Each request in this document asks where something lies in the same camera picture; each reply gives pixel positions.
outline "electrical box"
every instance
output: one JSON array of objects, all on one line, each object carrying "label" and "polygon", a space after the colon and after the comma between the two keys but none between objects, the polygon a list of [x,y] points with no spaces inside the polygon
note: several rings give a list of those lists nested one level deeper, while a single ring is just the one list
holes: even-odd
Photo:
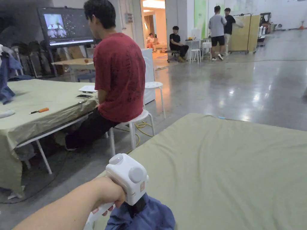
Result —
[{"label": "electrical box", "polygon": [[125,13],[126,16],[126,23],[132,23],[133,22],[133,16],[131,13]]}]

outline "red t-shirt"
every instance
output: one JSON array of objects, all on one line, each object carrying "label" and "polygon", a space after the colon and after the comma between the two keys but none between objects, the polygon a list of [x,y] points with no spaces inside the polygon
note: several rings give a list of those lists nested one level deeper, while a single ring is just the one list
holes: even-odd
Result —
[{"label": "red t-shirt", "polygon": [[145,61],[139,46],[127,35],[114,33],[95,48],[95,90],[107,92],[99,105],[101,115],[128,122],[143,111]]}]

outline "white stool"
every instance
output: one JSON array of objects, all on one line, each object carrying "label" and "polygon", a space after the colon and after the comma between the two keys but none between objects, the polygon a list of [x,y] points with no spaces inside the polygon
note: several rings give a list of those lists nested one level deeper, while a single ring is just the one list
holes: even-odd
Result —
[{"label": "white stool", "polygon": [[200,49],[191,49],[191,51],[190,51],[190,64],[191,64],[191,59],[192,59],[192,53],[193,52],[195,52],[195,56],[194,56],[193,61],[195,61],[196,56],[197,56],[197,63],[199,62],[199,60],[201,62]]},{"label": "white stool", "polygon": [[161,82],[146,82],[145,83],[145,89],[146,90],[155,90],[155,89],[158,89],[158,88],[160,89],[162,110],[163,110],[164,119],[166,119],[164,102],[163,102],[162,87],[163,87],[163,84]]},{"label": "white stool", "polygon": [[[138,121],[144,120],[148,116],[150,116],[151,128],[152,128],[153,136],[154,136],[154,135],[156,135],[155,130],[154,130],[154,119],[153,119],[153,116],[145,109],[143,109],[143,112],[141,113],[141,115],[134,118],[133,120],[131,120],[129,122],[121,123],[122,125],[128,125],[129,124],[132,150],[136,149],[134,124]],[[113,128],[110,128],[110,145],[111,145],[111,149],[112,149],[112,154],[115,155],[114,130],[113,130]]]},{"label": "white stool", "polygon": [[211,42],[203,42],[202,47],[203,47],[203,50],[202,50],[203,54],[202,54],[201,59],[204,59],[204,50],[209,49],[210,60],[211,60],[212,59],[212,54],[211,54],[212,43]]}]

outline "orange knife handle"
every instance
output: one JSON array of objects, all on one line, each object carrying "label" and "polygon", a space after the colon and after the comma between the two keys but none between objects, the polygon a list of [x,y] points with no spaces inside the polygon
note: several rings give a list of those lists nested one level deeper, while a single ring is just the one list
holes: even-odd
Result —
[{"label": "orange knife handle", "polygon": [[38,112],[39,113],[42,113],[42,112],[46,112],[46,111],[48,111],[49,110],[49,108],[44,108],[44,109],[40,109]]}]

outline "monitor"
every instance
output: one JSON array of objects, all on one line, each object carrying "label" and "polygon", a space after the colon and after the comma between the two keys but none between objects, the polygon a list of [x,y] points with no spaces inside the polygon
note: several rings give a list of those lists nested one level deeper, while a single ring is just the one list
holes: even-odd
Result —
[{"label": "monitor", "polygon": [[48,47],[95,43],[83,9],[38,8],[37,12]]}]

